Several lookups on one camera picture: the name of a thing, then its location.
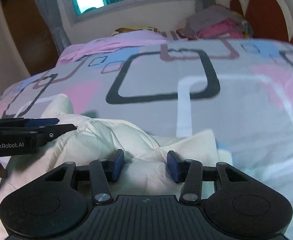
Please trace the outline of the patterned grey pink bedsheet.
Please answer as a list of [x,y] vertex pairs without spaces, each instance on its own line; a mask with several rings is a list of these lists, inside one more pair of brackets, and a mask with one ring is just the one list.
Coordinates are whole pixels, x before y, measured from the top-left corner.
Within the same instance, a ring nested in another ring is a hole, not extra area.
[[[293,206],[293,45],[202,40],[85,56],[8,87],[0,118],[43,118],[65,94],[77,115],[128,121],[149,135],[210,129],[231,163]],[[293,239],[293,219],[286,232]]]

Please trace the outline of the yellow patterned pillow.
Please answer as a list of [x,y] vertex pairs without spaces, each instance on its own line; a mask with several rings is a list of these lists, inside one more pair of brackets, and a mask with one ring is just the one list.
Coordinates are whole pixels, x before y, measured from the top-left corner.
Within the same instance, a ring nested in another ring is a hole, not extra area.
[[141,30],[147,30],[147,31],[152,31],[153,33],[161,34],[161,32],[154,27],[120,27],[116,29],[111,36],[123,34],[123,33],[130,33],[134,31],[141,31]]

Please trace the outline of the grey curtain left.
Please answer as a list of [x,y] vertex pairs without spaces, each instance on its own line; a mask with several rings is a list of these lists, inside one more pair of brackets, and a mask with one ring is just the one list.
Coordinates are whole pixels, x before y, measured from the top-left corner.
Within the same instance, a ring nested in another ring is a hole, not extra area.
[[71,45],[63,27],[57,0],[34,0],[41,17],[51,32],[58,55]]

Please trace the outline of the cream white large garment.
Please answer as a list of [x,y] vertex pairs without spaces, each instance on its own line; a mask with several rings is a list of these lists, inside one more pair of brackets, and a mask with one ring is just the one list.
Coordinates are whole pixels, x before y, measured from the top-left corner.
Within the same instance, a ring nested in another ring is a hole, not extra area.
[[11,157],[8,177],[0,184],[0,202],[62,163],[73,161],[84,166],[96,159],[106,159],[119,149],[124,151],[125,165],[119,180],[111,185],[114,196],[179,195],[181,185],[172,181],[166,168],[166,155],[171,150],[182,159],[198,160],[205,166],[233,162],[231,153],[217,146],[210,129],[185,138],[152,136],[128,121],[77,115],[65,94],[58,95],[42,117],[58,118],[63,124],[75,124],[77,129],[49,142],[37,154]]

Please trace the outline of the brown wooden door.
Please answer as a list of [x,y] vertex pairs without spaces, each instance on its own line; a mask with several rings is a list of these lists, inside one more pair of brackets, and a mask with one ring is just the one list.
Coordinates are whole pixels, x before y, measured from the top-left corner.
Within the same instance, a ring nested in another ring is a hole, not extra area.
[[52,69],[58,52],[34,0],[1,0],[8,29],[30,75]]

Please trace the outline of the stack of folded clothes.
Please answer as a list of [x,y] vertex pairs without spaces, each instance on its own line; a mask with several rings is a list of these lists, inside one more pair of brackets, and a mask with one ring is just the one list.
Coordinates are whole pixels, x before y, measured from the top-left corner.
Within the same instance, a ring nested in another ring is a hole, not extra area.
[[252,26],[240,13],[218,4],[189,16],[176,32],[188,40],[251,38],[254,34]]

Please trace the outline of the pink blanket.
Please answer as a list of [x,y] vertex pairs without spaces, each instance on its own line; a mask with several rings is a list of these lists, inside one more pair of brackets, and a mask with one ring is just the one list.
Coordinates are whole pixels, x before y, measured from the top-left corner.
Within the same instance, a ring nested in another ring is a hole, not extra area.
[[176,32],[171,37],[152,31],[141,30],[130,33],[123,33],[115,36],[97,38],[87,43],[72,44],[61,53],[56,66],[73,63],[85,56],[109,53],[127,47],[151,46],[182,40]]

